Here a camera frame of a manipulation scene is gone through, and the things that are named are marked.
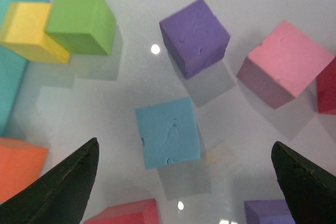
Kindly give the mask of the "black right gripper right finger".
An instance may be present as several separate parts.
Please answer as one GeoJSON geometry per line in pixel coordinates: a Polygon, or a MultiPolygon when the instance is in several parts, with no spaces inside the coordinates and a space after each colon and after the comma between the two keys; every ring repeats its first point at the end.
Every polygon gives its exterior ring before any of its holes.
{"type": "Polygon", "coordinates": [[[271,160],[295,223],[335,223],[335,176],[282,142],[271,160]]]}

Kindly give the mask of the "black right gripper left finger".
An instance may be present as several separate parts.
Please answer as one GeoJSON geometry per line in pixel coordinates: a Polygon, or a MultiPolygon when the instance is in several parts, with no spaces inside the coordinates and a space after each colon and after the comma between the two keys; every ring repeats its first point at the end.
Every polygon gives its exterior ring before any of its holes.
{"type": "Polygon", "coordinates": [[[80,223],[95,182],[99,143],[92,138],[1,204],[1,223],[80,223]]]}

